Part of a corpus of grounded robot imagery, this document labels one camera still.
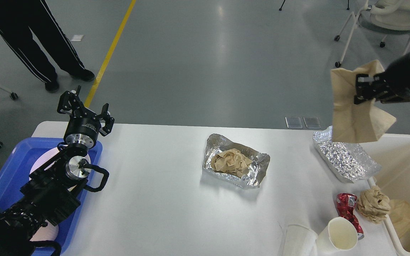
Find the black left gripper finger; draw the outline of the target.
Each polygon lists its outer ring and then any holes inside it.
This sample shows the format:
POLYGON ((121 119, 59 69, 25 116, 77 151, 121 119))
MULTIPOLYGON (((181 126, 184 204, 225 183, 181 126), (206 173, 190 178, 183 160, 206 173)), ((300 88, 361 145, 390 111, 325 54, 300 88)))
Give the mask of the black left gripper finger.
POLYGON ((84 106, 79 98, 81 86, 75 90, 65 91, 61 94, 58 102, 57 112, 60 114, 68 114, 72 118, 85 118, 88 116, 88 109, 84 106))
POLYGON ((101 125, 99 128, 101 136, 107 136, 112 132, 115 119, 109 113, 109 103, 102 106, 101 113, 96 115, 96 120, 101 125))

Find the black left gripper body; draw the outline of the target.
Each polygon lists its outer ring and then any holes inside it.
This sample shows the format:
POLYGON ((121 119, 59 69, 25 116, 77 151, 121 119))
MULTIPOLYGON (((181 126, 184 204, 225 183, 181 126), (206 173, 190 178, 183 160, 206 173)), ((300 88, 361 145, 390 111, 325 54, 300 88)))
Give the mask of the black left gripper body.
POLYGON ((101 124, 97 116, 70 116, 64 134, 64 142, 66 144, 83 144, 88 149, 94 148, 100 128, 101 124))

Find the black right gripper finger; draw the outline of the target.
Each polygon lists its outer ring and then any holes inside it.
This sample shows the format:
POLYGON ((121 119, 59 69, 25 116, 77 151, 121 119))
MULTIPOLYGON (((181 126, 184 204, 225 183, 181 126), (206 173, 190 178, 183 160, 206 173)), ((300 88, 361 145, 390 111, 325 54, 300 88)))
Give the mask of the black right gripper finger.
POLYGON ((357 74, 355 90, 357 95, 377 95, 386 92, 387 86, 380 77, 371 77, 369 74, 357 74))
POLYGON ((410 99, 403 98, 392 92, 387 86, 371 87, 358 86, 356 88, 356 95, 354 96, 354 104, 361 104, 371 100, 379 101, 381 103, 404 103, 410 102, 410 99))

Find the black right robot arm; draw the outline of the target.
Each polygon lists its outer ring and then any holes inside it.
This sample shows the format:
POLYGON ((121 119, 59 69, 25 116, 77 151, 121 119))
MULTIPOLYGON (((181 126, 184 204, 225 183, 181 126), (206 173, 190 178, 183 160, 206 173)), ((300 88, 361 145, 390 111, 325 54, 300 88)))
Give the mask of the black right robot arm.
POLYGON ((360 73, 355 79, 354 104, 410 102, 410 52, 375 75, 360 73))

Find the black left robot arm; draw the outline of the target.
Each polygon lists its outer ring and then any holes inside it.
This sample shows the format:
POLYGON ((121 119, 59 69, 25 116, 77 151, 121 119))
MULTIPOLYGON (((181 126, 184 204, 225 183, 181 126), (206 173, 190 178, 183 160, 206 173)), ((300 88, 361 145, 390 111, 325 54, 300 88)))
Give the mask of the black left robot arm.
POLYGON ((86 155, 99 135, 111 133, 115 119, 107 103, 100 114, 85 107, 80 89, 60 96, 57 112, 68 114, 70 120, 58 153, 29 175, 20 189, 23 197, 0 212, 0 256, 31 256, 42 247, 53 248, 53 256, 60 255, 58 242, 33 241, 32 237, 41 227, 56 226, 70 217, 81 205, 78 195, 82 191, 99 192, 108 181, 109 172, 91 164, 86 155))

